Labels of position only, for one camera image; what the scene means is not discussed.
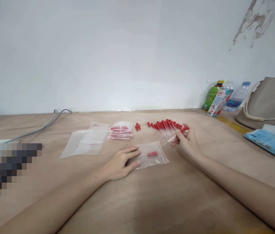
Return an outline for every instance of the white cable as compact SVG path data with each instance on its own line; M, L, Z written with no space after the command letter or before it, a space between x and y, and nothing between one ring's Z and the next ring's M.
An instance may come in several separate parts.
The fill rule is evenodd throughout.
M248 112L248 103L249 103L249 100L250 100L250 96L253 92L253 90L255 89L255 87L261 83L262 81L259 81L257 82L249 91L245 101L244 101L244 107L243 107L243 111L244 111L244 114L245 116L248 118L248 119L252 119L252 120L256 120L256 121L266 121L266 120L275 120L275 118L268 118L268 119L265 119L265 118L262 118L262 117L257 117L257 116L252 116L249 114Z
M38 133L38 132L40 132L40 131L43 131L44 129L46 129L46 128L48 128L49 126L51 126L51 125L58 119L58 117L61 115L61 113L63 113L63 111L66 111L66 110L69 111L69 112L71 113L70 110L64 109L64 110L62 110L62 111L56 116L57 110L55 109L55 110L54 110L53 118L52 118L48 123L46 123L43 127L41 127L40 129L38 129L38 130L36 130L36 131L33 131L33 132L31 132L31 133L27 133L27 134L24 134L24 135L15 137L15 138L13 138L13 139L10 139L10 140L8 140L8 141L6 141L6 142L4 142L4 143L9 143L9 142L12 142L12 141L14 141L14 140L17 140L17 139L20 139L20 138L24 138L24 137L27 137L27 136L36 134L36 133Z

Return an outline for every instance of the bag strap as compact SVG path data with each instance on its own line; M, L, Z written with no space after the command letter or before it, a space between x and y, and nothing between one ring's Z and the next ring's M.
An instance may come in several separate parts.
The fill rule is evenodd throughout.
M244 107L243 107L244 114L245 114L245 116L246 116L248 119L257 120L257 121L275 120L275 118L264 119L264 118L262 118L262 117L252 116L252 115L250 115L249 112L248 112L248 102L249 102L249 100L250 100L250 96L251 96L253 90L256 88L256 86L257 86L258 84L260 84L261 82L262 82L262 81L257 82L257 83L250 89L250 91L249 91L247 97L245 98Z

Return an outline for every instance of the forearm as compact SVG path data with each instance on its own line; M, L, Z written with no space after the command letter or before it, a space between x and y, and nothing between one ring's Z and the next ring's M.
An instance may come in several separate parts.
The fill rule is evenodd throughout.
M275 188L205 156L192 160L230 194L275 228Z
M55 233L108 179L104 168L99 168L67 182L0 227L0 233Z

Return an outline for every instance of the gray cable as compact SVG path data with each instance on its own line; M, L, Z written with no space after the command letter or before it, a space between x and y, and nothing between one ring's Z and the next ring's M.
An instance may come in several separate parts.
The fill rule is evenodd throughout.
M40 128L40 129L38 129L38 130L36 130L36 131L33 131L33 132L31 132L31 133L27 133L27 134L18 136L18 137L16 137L16 138L13 138L13 139L11 139L11 140L8 140L8 141L6 141L6 142L4 142L4 143L9 143L9 142L11 142L11 141L14 141L14 140L17 140L17 139L20 139L20 138L24 138L24 137L27 137L27 136L30 136L30 135L33 135L33 134L36 134L36 133L38 133L38 132L43 131L44 129L46 129L46 128L48 128L49 126L51 126L52 124L54 124L54 122L58 119L58 117L61 115L61 113L63 113L63 111L66 111L66 110L69 111L70 113L72 113L70 110L64 109L64 110L62 110L62 111L56 116L57 110L54 110L53 118L52 118L48 123L46 123L42 128Z

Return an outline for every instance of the red rubber bulb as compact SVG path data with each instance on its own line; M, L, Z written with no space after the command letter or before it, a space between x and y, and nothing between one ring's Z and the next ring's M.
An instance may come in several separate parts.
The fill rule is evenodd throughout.
M151 153L147 154L147 156L157 156L157 155L158 155L157 151L154 151L154 152L151 152Z
M181 133L185 132L186 130L188 130L188 127L185 126L182 130L181 130Z

